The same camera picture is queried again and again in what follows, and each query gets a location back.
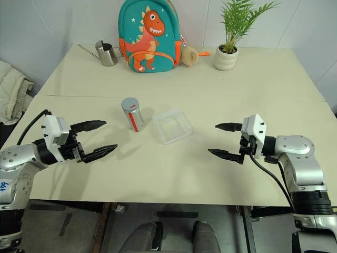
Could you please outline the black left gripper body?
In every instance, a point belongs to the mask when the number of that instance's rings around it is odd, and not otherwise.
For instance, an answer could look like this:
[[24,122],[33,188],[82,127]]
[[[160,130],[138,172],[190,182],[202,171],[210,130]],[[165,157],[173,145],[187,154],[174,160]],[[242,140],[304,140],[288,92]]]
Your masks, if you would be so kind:
[[64,144],[59,147],[59,151],[65,160],[75,159],[77,162],[84,162],[84,150],[80,142],[77,140],[77,133],[70,131],[68,138]]

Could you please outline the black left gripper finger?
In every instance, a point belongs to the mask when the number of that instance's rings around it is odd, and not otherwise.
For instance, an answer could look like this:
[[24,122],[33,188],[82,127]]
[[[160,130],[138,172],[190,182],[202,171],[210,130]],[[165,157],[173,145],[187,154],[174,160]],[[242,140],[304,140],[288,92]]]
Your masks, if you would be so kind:
[[109,153],[113,152],[116,148],[117,148],[117,144],[107,145],[107,146],[97,148],[93,152],[89,154],[85,154],[83,156],[83,162],[92,162],[92,161],[98,160],[102,157],[105,157]]
[[79,132],[88,132],[100,128],[101,126],[105,125],[106,121],[102,120],[90,120],[84,121],[77,124],[70,125],[72,131],[79,133]]

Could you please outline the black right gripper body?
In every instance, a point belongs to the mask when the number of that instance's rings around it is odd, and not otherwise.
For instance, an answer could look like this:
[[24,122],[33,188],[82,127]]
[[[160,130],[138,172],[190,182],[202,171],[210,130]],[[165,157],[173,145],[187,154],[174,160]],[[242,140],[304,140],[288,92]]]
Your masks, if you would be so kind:
[[239,149],[241,160],[244,160],[244,157],[246,155],[250,155],[250,153],[255,155],[256,148],[257,148],[257,140],[254,136],[249,136],[249,138],[246,139],[244,135],[241,135],[240,149]]

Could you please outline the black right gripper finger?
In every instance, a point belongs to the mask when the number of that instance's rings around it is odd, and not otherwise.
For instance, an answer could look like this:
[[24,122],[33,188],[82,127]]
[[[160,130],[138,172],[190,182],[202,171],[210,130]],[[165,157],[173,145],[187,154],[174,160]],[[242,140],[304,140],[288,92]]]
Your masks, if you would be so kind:
[[213,155],[221,159],[224,159],[224,160],[237,162],[239,164],[243,164],[243,161],[244,161],[244,154],[232,154],[226,150],[220,150],[220,149],[208,149],[208,151],[212,153]]
[[230,132],[235,132],[235,131],[241,131],[242,129],[242,123],[220,123],[215,126],[218,129],[224,130],[224,131],[230,131]]

